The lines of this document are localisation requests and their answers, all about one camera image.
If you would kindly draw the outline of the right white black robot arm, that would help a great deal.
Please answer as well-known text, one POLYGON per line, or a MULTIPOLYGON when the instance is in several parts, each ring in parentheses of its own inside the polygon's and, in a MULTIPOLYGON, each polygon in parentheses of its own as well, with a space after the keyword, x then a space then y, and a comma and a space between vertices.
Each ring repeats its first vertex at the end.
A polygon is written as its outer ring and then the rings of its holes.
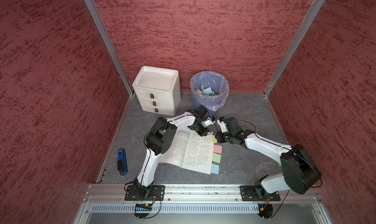
POLYGON ((233 117, 221 117, 217 124, 220 132, 216 134, 216 138, 220 143, 236 144, 257 151, 281 165, 281 173, 266 175, 254 185, 254 193, 259 199, 285 190, 302 195, 310 188, 316 188, 315 184, 322 181, 321 171, 304 146, 281 144, 260 136, 256 130, 244 130, 233 117))

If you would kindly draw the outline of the discarded notes in bin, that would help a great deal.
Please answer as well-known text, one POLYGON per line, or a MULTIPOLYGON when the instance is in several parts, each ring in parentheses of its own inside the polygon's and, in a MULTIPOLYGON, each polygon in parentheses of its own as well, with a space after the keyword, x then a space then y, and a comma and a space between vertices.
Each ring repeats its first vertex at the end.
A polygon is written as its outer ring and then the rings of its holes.
POLYGON ((199 89, 197 89, 196 92, 205 96, 216 96, 216 93, 212 90, 211 87, 205 88, 203 85, 199 89))

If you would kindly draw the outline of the yellow sticky note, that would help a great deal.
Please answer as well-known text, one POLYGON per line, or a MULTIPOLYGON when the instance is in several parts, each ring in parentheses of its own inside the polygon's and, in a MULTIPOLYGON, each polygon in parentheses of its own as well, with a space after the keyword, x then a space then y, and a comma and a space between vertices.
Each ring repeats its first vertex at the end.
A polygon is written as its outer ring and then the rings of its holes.
POLYGON ((210 135, 210 140, 211 140, 211 143, 212 143, 212 144, 217 143, 217 139, 215 138, 214 135, 210 135))

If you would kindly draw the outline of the science magazine book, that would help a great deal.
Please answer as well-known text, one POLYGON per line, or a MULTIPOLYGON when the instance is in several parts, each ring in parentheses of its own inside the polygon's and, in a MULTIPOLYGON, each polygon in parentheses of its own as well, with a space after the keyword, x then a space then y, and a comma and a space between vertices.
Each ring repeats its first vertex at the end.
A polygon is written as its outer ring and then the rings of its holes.
POLYGON ((188 128, 177 131, 171 147, 159 162, 209 175, 214 146, 210 135, 201 137, 188 128))

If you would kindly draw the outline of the right aluminium corner post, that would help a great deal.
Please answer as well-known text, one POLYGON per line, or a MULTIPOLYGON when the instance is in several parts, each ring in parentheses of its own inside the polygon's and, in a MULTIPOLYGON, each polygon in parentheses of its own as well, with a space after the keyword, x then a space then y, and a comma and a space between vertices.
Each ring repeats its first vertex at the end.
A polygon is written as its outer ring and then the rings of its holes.
POLYGON ((290 59, 292 58, 293 54, 295 53, 296 49, 298 48, 300 42, 302 41, 303 37, 305 36, 306 32, 308 31, 310 25, 314 21, 317 13, 319 12, 320 8, 322 7, 325 0, 313 0, 311 6, 309 7, 306 15, 304 16, 291 44, 289 45, 287 52, 285 53, 284 57, 282 58, 280 64, 278 65, 274 75, 272 76, 269 84, 267 85, 263 95, 265 98, 268 98, 272 89, 274 88, 275 84, 277 83, 278 79, 280 78, 281 74, 283 73, 284 69, 287 67, 290 59))

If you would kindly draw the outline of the white three-drawer storage box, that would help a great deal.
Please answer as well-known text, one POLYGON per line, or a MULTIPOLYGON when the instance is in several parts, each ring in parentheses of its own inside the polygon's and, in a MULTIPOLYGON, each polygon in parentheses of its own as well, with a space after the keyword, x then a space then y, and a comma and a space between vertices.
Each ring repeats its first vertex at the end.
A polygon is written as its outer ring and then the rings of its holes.
POLYGON ((179 72, 143 66, 132 84, 143 111, 174 116, 181 101, 179 72))

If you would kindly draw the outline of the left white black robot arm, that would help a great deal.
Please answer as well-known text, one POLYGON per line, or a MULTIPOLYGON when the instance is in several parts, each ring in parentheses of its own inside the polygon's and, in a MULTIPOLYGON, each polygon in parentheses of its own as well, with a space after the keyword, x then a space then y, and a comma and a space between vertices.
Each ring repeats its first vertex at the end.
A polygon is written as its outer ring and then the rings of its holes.
POLYGON ((146 158, 139 175, 133 182, 133 187, 142 199, 150 196, 158 163, 161 156, 170 149, 176 132, 188 127, 203 137, 209 132, 206 122, 212 124, 209 113, 203 106, 197 110, 187 110, 173 118, 159 117, 156 120, 152 129, 144 137, 143 142, 147 148, 146 158))

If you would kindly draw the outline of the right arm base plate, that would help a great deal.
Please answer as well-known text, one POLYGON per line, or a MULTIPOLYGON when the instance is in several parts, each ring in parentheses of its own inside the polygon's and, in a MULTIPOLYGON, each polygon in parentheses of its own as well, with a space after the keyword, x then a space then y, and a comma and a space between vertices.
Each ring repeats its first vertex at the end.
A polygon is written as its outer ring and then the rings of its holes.
POLYGON ((243 201, 280 201, 277 192, 267 193, 261 186, 240 186, 240 195, 243 201))

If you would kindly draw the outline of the aluminium corner post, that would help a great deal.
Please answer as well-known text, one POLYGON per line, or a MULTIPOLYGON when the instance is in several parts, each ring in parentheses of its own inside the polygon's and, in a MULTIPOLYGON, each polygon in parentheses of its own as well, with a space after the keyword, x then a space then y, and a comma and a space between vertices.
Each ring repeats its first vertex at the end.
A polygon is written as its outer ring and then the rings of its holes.
POLYGON ((298 48, 300 42, 302 41, 303 37, 305 36, 306 32, 308 31, 310 25, 314 21, 317 13, 319 12, 320 8, 322 7, 325 0, 313 0, 311 6, 309 7, 306 15, 304 16, 291 44, 289 45, 287 52, 285 53, 284 57, 282 58, 280 64, 278 65, 274 75, 272 76, 269 84, 267 85, 263 95, 265 98, 268 98, 272 89, 274 88, 275 84, 277 83, 278 79, 280 78, 281 74, 283 73, 284 69, 287 67, 290 59, 292 58, 293 54, 295 53, 296 49, 298 48))
POLYGON ((117 70, 117 72, 118 72, 118 74, 119 74, 128 94, 129 94, 129 96, 131 98, 133 98, 134 97, 133 87, 131 86, 129 79, 124 72, 124 69, 123 69, 122 64, 120 62, 120 59, 117 55, 117 52, 114 48, 112 41, 111 41, 111 39, 108 35, 108 32, 106 30, 106 27, 105 27, 103 20, 102 20, 100 14, 99 14, 99 11, 97 9, 97 6, 96 6, 94 0, 84 0, 84 2, 85 2, 85 5, 86 5, 86 7, 87 7, 95 25, 96 25, 96 27, 97 27, 101 37, 102 37, 102 40, 103 40, 103 42, 104 42, 104 44, 107 48, 107 51, 108 51, 114 65, 115 65, 115 68, 116 68, 116 70, 117 70))

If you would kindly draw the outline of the pink sticky note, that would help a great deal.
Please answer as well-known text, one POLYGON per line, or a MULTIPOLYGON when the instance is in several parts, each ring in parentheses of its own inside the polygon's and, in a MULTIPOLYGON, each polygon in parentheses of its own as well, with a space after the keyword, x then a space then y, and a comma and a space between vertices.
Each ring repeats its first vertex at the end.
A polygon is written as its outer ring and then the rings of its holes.
POLYGON ((221 145, 214 145, 213 152, 217 154, 222 154, 222 146, 221 145))

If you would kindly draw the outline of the aluminium front rail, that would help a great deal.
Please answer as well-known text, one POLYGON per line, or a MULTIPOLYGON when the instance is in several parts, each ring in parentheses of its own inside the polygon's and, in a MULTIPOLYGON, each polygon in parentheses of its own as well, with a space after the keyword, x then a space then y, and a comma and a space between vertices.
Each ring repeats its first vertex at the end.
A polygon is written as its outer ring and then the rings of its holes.
MULTIPOLYGON (((89 185, 85 203, 137 203, 129 200, 127 186, 122 183, 95 183, 89 185)), ((320 204, 322 199, 317 189, 309 189, 304 195, 293 191, 280 191, 280 200, 270 199, 270 204, 320 204)), ((167 203, 242 203, 239 184, 165 184, 163 204, 167 203)))

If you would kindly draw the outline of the green sticky note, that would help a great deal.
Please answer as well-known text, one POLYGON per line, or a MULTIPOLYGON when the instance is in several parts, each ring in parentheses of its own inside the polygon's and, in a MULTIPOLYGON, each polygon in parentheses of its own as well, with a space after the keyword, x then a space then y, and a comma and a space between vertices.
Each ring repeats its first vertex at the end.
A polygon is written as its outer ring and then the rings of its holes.
POLYGON ((212 161, 215 163, 220 163, 221 161, 221 154, 213 153, 212 155, 212 161))

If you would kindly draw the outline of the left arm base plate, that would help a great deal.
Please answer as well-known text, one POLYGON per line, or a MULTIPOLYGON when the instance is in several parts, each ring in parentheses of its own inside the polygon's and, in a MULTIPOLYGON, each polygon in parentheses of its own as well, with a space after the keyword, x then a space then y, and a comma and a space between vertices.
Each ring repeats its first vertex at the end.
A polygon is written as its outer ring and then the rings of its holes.
POLYGON ((147 188, 140 188, 135 185, 129 185, 126 189, 125 201, 144 201, 144 200, 164 200, 164 185, 152 185, 147 188))

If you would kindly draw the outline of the left aluminium corner post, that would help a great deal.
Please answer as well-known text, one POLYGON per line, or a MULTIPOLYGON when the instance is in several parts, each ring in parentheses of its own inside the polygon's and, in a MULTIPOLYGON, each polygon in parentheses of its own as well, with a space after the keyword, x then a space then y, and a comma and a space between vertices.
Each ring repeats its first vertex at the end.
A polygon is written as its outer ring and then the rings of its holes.
POLYGON ((99 11, 97 9, 97 6, 96 6, 94 0, 84 0, 84 2, 85 2, 85 5, 86 5, 86 7, 87 7, 95 25, 96 25, 96 27, 97 27, 101 37, 102 37, 102 40, 103 40, 103 42, 104 42, 104 44, 107 48, 107 51, 108 51, 114 65, 115 65, 115 68, 116 68, 116 70, 117 70, 117 72, 118 72, 118 74, 119 74, 128 94, 129 94, 129 96, 131 98, 133 98, 134 97, 133 87, 131 86, 129 79, 124 72, 124 69, 123 69, 122 64, 120 62, 120 59, 117 55, 117 52, 114 48, 112 41, 111 41, 111 39, 108 35, 108 32, 106 30, 106 27, 105 27, 103 20, 102 20, 100 14, 99 14, 99 11))

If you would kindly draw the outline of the blue black utility knife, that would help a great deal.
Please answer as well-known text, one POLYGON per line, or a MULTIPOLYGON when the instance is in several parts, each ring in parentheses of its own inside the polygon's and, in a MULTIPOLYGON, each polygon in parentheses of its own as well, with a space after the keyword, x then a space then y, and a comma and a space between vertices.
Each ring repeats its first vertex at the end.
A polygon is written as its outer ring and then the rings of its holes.
POLYGON ((128 173, 126 154, 124 149, 118 149, 118 163, 117 168, 121 176, 125 176, 128 173))

